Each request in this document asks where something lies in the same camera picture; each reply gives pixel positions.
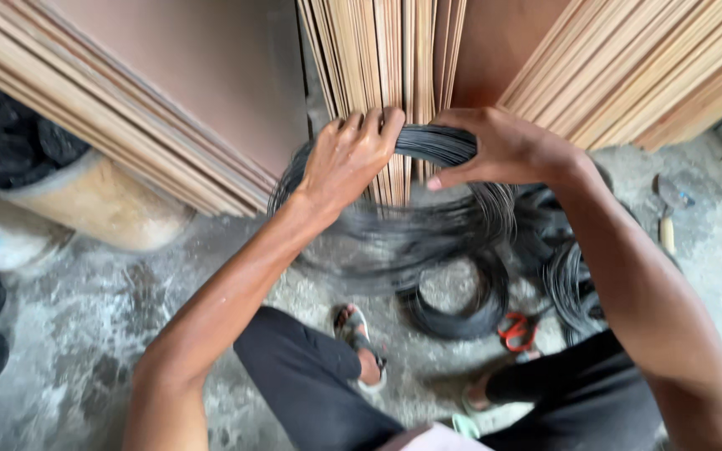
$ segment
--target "trowel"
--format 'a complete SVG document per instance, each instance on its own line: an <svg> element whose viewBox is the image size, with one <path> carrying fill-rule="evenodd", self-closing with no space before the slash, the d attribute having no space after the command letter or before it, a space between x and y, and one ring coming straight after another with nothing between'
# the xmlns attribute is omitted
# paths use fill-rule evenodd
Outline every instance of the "trowel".
<svg viewBox="0 0 722 451"><path fill-rule="evenodd" d="M661 174L657 176L656 187L658 195L664 200L665 207L662 219L659 221L659 241L670 255L676 254L676 240L673 238L673 220L671 216L675 209L686 209L696 204L696 201L682 190L679 190L673 182Z"/></svg>

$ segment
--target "foot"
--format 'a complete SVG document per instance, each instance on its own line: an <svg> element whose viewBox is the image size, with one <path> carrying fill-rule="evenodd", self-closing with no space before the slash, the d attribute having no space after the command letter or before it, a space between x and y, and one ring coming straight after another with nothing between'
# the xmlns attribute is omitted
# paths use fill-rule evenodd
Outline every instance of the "foot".
<svg viewBox="0 0 722 451"><path fill-rule="evenodd" d="M516 362L522 364L540 357L542 357L542 353L538 350L525 351L516 357ZM493 406L492 401L486 397L486 385L491 377L492 373L484 374L478 381L467 388L467 401L470 407L479 412Z"/></svg>
<svg viewBox="0 0 722 451"><path fill-rule="evenodd" d="M339 327L343 326L347 321L347 318L350 318L350 315L352 315L357 309L358 308L355 305L347 304L347 307L345 307L339 314L337 325ZM366 327L364 327L363 324L359 324L356 331L366 335ZM361 361L361 376L359 376L358 380L366 385L375 385L379 383L380 369L378 368L375 355L372 354L372 351L362 347L357 351L357 354L358 360Z"/></svg>

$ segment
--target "forearm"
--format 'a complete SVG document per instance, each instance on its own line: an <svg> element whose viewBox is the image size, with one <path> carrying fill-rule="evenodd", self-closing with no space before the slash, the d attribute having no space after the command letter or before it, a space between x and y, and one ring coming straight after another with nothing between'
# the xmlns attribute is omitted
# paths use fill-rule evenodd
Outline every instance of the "forearm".
<svg viewBox="0 0 722 451"><path fill-rule="evenodd" d="M175 314L147 348L136 376L182 384L204 380L280 274L333 219L308 199L292 196Z"/></svg>
<svg viewBox="0 0 722 451"><path fill-rule="evenodd" d="M575 231L612 330L646 373L722 383L722 342L698 295L588 160L551 188Z"/></svg>

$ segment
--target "dusty floor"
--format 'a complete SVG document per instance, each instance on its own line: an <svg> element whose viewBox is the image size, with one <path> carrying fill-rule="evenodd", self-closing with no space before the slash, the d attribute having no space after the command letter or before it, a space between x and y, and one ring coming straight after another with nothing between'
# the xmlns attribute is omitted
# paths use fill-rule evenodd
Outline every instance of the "dusty floor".
<svg viewBox="0 0 722 451"><path fill-rule="evenodd" d="M618 197L649 231L656 230L660 211L651 192L657 172L669 174L696 199L695 207L674 216L679 262L722 334L722 149L702 137L654 155L627 147L597 152L595 158L611 170ZM51 264L8 276L0 331L10 339L12 353L0 376L0 450L117 449L132 365L261 222L198 218L175 246L145 257L77 238ZM446 305L463 299L460 293L470 290L467 276L463 264L437 275L433 298ZM513 293L532 297L525 283L516 284ZM346 301L292 270L266 299L324 330L330 306ZM394 299L352 301L367 312L391 361L389 385L372 401L408 426L459 412L456 398L465 374L505 354L494 337L430 340L404 324ZM543 322L541 331L543 350L557 350L554 321ZM208 378L205 403L211 449L291 448L231 351Z"/></svg>

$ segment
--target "black pants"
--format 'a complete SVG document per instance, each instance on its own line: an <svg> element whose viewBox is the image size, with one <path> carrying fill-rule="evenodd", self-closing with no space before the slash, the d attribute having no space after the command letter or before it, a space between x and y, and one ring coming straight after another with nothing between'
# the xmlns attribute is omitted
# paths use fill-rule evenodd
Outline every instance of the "black pants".
<svg viewBox="0 0 722 451"><path fill-rule="evenodd" d="M297 448L376 449L404 431L347 384L361 374L350 346L283 312L261 307L234 350ZM508 367L488 382L487 397L536 403L514 426L481 438L496 451L644 450L662 421L611 332Z"/></svg>

